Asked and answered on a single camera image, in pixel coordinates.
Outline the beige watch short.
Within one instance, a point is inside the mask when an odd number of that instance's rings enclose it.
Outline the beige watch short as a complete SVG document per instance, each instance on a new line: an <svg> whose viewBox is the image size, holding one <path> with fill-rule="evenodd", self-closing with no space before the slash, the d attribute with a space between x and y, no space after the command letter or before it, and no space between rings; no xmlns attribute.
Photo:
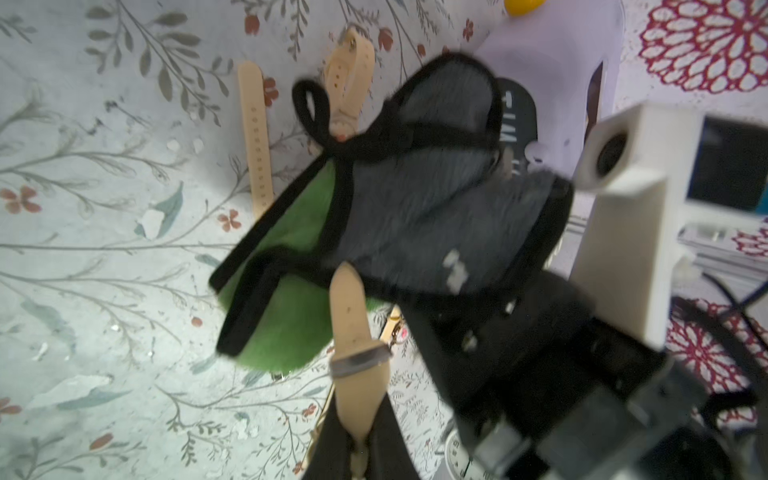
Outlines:
<svg viewBox="0 0 768 480"><path fill-rule="evenodd" d="M368 437L389 384L390 353L382 340L371 335L364 286L351 264L338 266L329 294L336 411L352 439L351 477L363 479L369 462Z"/></svg>

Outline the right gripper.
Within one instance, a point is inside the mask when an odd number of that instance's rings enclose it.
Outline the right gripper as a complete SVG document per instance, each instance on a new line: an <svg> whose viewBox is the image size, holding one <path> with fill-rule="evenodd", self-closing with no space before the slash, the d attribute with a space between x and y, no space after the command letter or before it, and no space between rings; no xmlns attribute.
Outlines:
<svg viewBox="0 0 768 480"><path fill-rule="evenodd" d="M400 302L471 457L501 479L710 479L705 387L600 320L563 278Z"/></svg>

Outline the green cleaning cloth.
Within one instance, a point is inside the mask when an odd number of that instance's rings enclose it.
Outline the green cleaning cloth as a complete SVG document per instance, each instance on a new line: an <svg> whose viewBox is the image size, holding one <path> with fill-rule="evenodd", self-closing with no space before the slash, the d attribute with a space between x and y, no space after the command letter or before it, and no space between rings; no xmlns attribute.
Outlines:
<svg viewBox="0 0 768 480"><path fill-rule="evenodd" d="M331 340L342 263L371 301L470 318L559 240L573 185L548 169L505 171L502 94L477 59L434 58L347 140L330 132L318 82L297 81L292 98L321 151L211 275L225 311L219 355L265 372L305 366Z"/></svg>

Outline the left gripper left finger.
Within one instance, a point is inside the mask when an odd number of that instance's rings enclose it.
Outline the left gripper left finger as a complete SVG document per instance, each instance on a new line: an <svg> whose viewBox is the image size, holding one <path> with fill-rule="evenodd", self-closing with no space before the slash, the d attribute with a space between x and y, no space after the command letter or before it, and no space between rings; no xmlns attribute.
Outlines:
<svg viewBox="0 0 768 480"><path fill-rule="evenodd" d="M351 480L350 469L353 441L341 424L336 407L336 396L332 397L316 448L303 480Z"/></svg>

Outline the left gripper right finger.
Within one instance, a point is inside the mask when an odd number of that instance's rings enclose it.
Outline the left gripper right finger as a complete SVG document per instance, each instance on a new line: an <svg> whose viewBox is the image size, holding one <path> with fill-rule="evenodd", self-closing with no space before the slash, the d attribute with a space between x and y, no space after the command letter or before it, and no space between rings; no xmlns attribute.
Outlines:
<svg viewBox="0 0 768 480"><path fill-rule="evenodd" d="M388 395L375 416L368 447L368 480L420 480Z"/></svg>

